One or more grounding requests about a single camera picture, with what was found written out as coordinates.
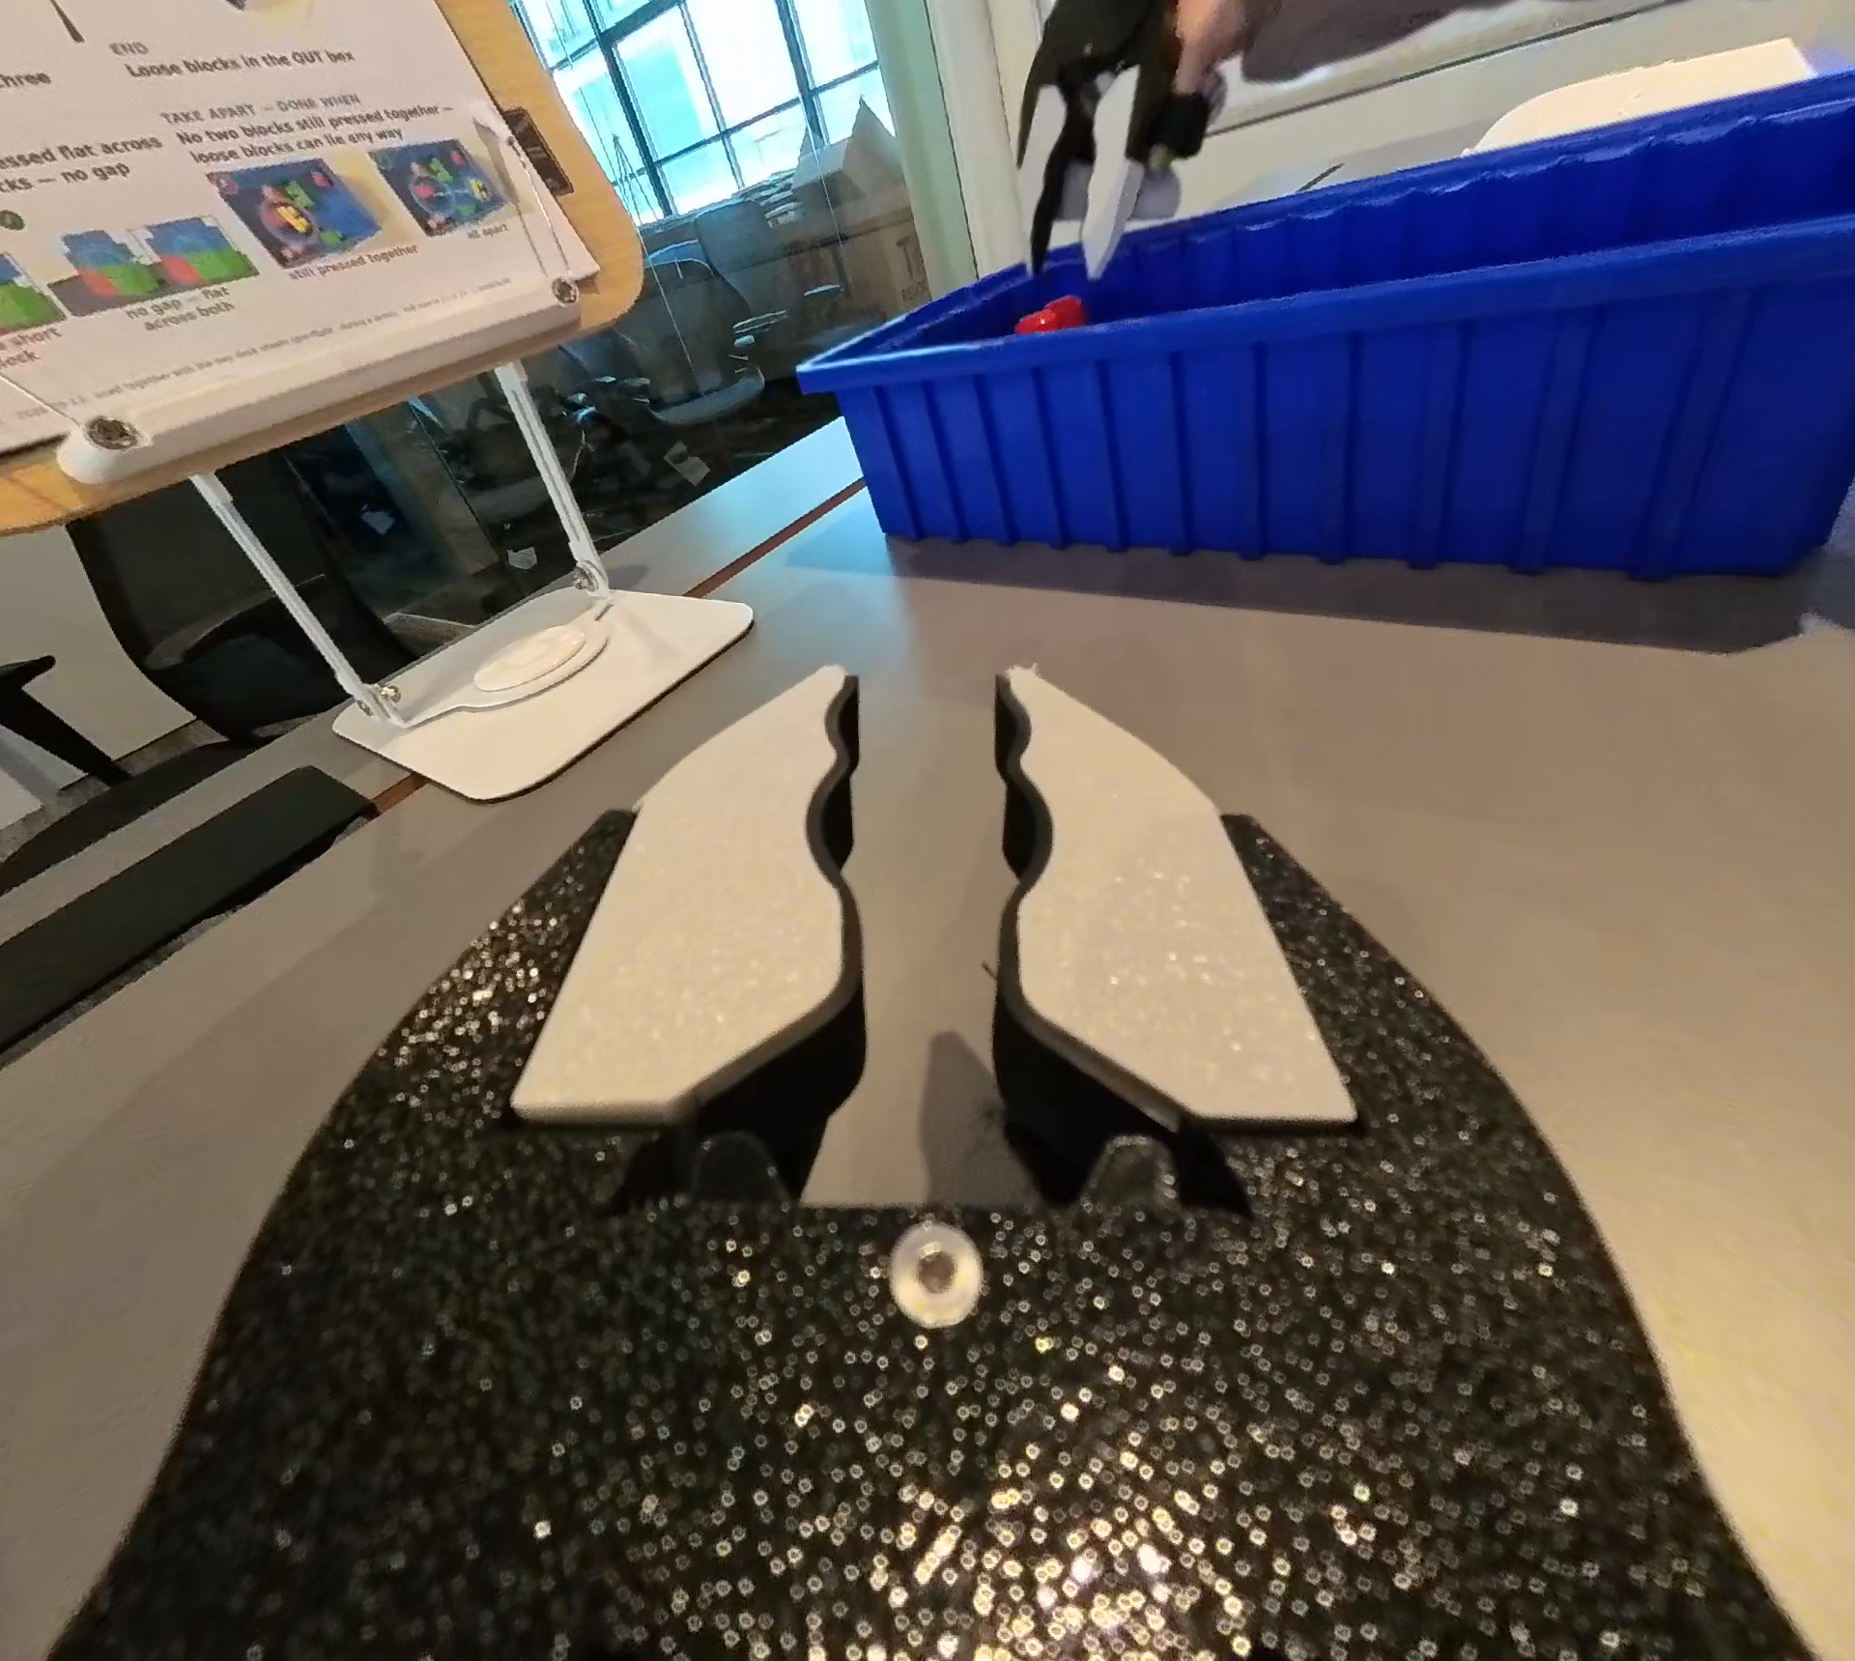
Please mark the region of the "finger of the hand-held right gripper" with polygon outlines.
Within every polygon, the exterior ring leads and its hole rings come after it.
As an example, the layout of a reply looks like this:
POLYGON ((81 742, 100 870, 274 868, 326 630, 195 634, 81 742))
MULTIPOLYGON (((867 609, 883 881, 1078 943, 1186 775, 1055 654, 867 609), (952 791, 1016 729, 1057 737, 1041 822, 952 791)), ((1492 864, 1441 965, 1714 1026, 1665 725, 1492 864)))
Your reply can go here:
POLYGON ((1039 273, 1059 225, 1076 225, 1088 275, 1103 273, 1105 171, 1099 167, 1097 115, 1105 78, 1028 86, 1030 103, 1018 155, 1022 256, 1039 273))
POLYGON ((1122 72, 1101 92, 1092 121, 1078 248, 1092 283, 1103 279, 1148 182, 1142 78, 1122 72))

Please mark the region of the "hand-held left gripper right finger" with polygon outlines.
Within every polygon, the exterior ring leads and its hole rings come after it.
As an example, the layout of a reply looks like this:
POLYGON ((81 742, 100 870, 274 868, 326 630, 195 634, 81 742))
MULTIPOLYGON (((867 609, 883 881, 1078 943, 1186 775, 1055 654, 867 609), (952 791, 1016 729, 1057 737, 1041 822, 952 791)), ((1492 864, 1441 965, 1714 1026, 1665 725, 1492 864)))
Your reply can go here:
POLYGON ((1051 1169, 1117 1138, 1184 1160, 1343 1136, 1360 1113, 1236 839, 1194 779, 1032 667, 995 681, 1012 885, 991 1063, 1051 1169))

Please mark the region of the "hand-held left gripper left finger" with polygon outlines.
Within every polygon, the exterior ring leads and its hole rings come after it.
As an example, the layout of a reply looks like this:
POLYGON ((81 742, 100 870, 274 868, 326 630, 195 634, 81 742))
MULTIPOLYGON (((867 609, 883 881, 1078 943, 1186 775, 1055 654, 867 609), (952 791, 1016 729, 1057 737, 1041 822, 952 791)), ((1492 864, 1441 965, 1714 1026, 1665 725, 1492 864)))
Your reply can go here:
POLYGON ((815 1163, 867 1061, 858 702, 825 665, 637 802, 516 1080, 522 1125, 742 1133, 815 1163))

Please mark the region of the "blue plastic bin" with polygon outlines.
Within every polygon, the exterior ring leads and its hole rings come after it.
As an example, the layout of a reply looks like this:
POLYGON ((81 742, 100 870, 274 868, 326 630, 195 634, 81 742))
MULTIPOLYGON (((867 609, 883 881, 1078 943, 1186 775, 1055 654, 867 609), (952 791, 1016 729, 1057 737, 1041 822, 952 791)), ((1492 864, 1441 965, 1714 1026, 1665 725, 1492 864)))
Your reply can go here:
POLYGON ((1014 331, 1026 279, 800 368, 910 542, 1779 576, 1851 487, 1851 221, 1014 331))
POLYGON ((945 346, 1008 337, 1061 298, 1103 327, 1559 263, 1575 281, 1646 263, 1652 287, 1663 265, 1702 285, 1741 262, 1785 277, 1849 246, 1851 211, 1845 72, 1128 233, 1099 281, 1057 250, 1039 275, 993 275, 908 323, 945 346))

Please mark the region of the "person's right hand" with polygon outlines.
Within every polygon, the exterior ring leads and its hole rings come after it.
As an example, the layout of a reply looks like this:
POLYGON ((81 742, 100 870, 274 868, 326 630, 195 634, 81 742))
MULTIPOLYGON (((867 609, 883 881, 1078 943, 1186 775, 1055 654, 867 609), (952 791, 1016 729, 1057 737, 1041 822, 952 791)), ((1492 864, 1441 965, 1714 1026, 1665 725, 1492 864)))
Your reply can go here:
POLYGON ((1211 97, 1225 64, 1244 47, 1240 0, 1173 0, 1177 97, 1211 97))

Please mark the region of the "cardboard box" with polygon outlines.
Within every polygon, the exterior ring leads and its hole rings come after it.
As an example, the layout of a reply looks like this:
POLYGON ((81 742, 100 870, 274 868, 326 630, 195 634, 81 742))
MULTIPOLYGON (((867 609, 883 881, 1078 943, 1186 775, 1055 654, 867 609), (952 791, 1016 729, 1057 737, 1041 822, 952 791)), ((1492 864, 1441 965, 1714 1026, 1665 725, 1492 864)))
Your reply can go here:
POLYGON ((929 296, 900 149, 881 115, 860 101, 846 136, 811 146, 792 177, 800 240, 823 252, 831 281, 883 316, 929 296))

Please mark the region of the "white and wooden document stand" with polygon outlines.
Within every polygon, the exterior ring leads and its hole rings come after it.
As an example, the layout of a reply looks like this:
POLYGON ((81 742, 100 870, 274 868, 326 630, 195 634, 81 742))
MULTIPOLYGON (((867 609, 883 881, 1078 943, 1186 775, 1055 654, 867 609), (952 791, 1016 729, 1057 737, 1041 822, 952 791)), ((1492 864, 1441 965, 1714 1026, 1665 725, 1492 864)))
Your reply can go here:
POLYGON ((187 480, 224 524, 272 596, 322 656, 346 694, 334 733, 404 773, 475 802, 527 793, 636 721, 699 669, 738 646, 750 607, 618 590, 608 578, 568 474, 527 381, 527 360, 612 327, 637 302, 643 254, 637 229, 597 165, 587 140, 506 0, 435 0, 520 146, 595 260, 595 277, 562 323, 498 360, 481 358, 417 375, 346 408, 286 422, 257 435, 168 462, 125 468, 110 482, 79 482, 65 453, 110 437, 4 455, 4 534, 67 526, 85 515, 187 480), (458 644, 417 659, 384 683, 365 683, 245 524, 220 474, 324 430, 365 422, 402 402, 489 375, 504 399, 547 505, 568 543, 568 582, 512 607, 458 644))

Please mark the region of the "white box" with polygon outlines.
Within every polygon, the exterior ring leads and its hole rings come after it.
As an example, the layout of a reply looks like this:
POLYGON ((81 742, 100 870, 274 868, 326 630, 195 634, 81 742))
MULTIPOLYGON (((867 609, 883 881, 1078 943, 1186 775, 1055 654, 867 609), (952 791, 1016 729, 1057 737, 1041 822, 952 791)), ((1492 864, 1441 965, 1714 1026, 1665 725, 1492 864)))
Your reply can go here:
POLYGON ((1521 103, 1468 149, 1490 153, 1760 95, 1843 72, 1849 57, 1791 37, 1590 78, 1521 103))

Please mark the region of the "printed instruction sheet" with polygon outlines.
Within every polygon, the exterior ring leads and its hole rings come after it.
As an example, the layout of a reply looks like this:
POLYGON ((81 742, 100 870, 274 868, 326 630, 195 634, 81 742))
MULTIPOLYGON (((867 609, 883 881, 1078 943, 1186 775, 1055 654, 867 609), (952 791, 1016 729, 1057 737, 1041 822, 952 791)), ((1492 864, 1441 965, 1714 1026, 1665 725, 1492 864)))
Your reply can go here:
POLYGON ((595 277, 435 0, 4 0, 4 455, 79 482, 527 345, 595 277))

